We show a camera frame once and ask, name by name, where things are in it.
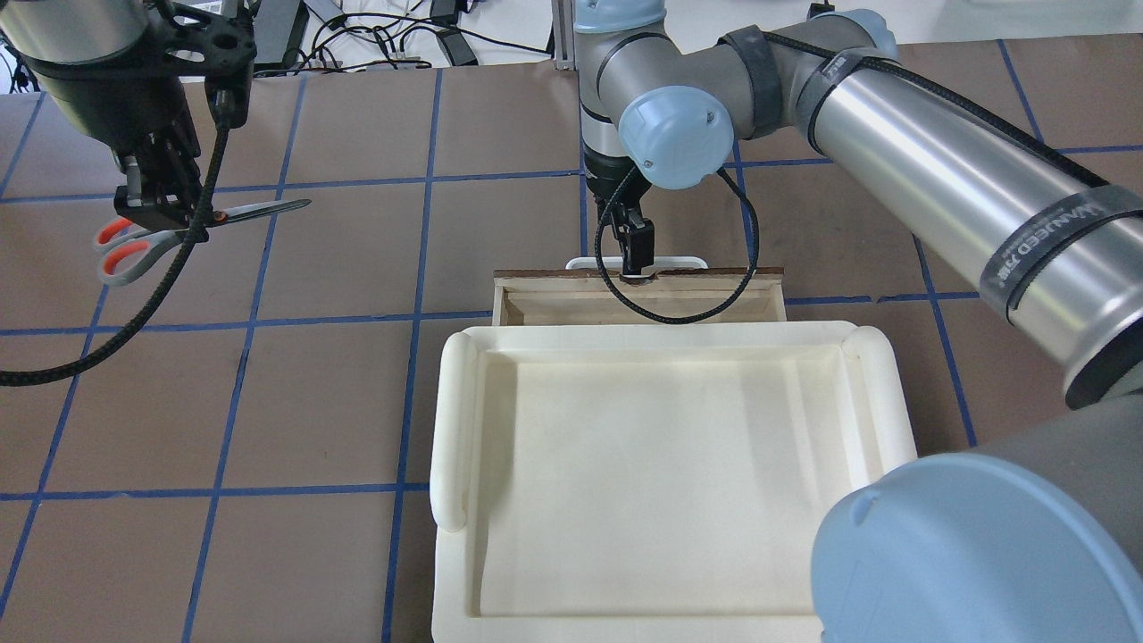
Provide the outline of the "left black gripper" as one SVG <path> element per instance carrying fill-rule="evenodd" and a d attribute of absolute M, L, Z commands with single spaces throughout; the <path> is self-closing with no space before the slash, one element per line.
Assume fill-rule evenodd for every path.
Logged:
<path fill-rule="evenodd" d="M 109 26 L 113 45 L 82 45 L 54 63 L 54 99 L 78 131 L 106 144 L 126 182 L 114 196 L 114 243 L 183 244 L 203 199 L 201 147 L 183 88 L 203 77 L 225 126 L 249 105 L 254 18 L 243 1 L 208 13 L 171 1 L 113 1 L 82 21 Z"/>

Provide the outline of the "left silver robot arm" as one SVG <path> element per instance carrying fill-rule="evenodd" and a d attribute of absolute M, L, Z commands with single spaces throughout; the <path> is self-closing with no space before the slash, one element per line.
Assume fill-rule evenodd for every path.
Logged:
<path fill-rule="evenodd" d="M 151 231 L 185 230 L 210 204 L 182 81 L 203 78 L 211 116 L 245 124 L 257 53 L 248 9 L 3 1 L 3 37 L 75 130 L 112 151 L 127 180 L 118 215 Z"/>

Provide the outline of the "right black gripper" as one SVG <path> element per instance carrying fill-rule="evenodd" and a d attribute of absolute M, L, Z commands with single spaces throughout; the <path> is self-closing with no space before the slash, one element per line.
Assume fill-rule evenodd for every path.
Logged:
<path fill-rule="evenodd" d="M 640 276 L 655 262 L 655 227 L 641 212 L 640 201 L 652 188 L 629 156 L 601 154 L 592 147 L 583 150 L 588 190 L 596 198 L 597 217 L 622 226 L 624 276 Z"/>

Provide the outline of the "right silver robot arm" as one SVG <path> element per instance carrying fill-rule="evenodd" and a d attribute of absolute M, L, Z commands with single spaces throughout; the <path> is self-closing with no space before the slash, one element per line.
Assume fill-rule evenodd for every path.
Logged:
<path fill-rule="evenodd" d="M 849 493 L 812 549 L 824 642 L 1140 642 L 1140 195 L 821 13 L 684 54 L 662 1 L 577 1 L 588 186 L 624 271 L 639 200 L 796 127 L 1065 371 L 1068 412 Z"/>

